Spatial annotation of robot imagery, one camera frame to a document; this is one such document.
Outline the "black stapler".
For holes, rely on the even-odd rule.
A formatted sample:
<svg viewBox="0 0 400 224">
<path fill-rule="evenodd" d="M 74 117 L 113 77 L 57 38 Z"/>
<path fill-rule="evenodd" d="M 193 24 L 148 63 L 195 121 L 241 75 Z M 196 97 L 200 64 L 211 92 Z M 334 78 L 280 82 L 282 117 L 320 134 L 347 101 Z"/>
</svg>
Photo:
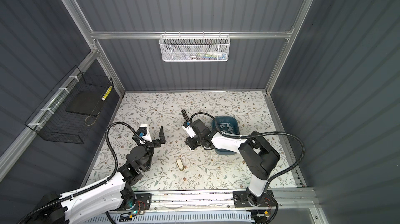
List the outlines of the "black stapler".
<svg viewBox="0 0 400 224">
<path fill-rule="evenodd" d="M 186 126 L 190 125 L 191 121 L 190 121 L 189 116 L 187 115 L 186 110 L 182 109 L 181 113 L 182 113 L 183 118 L 185 119 L 185 125 Z"/>
</svg>

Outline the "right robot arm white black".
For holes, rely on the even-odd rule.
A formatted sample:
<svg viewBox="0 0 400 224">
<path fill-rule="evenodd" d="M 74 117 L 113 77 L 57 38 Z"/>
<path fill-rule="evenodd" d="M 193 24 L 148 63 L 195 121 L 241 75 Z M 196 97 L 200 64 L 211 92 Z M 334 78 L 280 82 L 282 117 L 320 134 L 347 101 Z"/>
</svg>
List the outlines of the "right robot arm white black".
<svg viewBox="0 0 400 224">
<path fill-rule="evenodd" d="M 279 153 L 264 137 L 232 135 L 218 127 L 212 130 L 202 120 L 186 121 L 183 129 L 189 135 L 185 143 L 192 151 L 201 146 L 206 150 L 226 150 L 240 154 L 252 173 L 246 189 L 247 200 L 252 206 L 261 204 L 270 185 L 268 179 L 280 160 Z"/>
</svg>

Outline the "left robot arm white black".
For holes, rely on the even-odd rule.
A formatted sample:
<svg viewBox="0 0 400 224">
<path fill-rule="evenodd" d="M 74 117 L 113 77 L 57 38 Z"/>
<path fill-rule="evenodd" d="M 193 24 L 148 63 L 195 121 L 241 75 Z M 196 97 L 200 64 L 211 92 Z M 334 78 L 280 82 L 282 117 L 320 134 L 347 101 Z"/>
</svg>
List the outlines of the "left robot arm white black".
<svg viewBox="0 0 400 224">
<path fill-rule="evenodd" d="M 114 158 L 112 173 L 92 184 L 70 192 L 45 195 L 35 209 L 26 214 L 20 224 L 80 224 L 99 214 L 109 214 L 111 210 L 133 210 L 141 206 L 131 188 L 143 178 L 151 168 L 155 148 L 165 144 L 163 129 L 159 137 L 152 139 L 148 125 L 141 125 L 133 131 L 136 146 L 126 156 L 126 162 L 118 165 L 118 158 L 109 138 L 106 144 Z"/>
</svg>

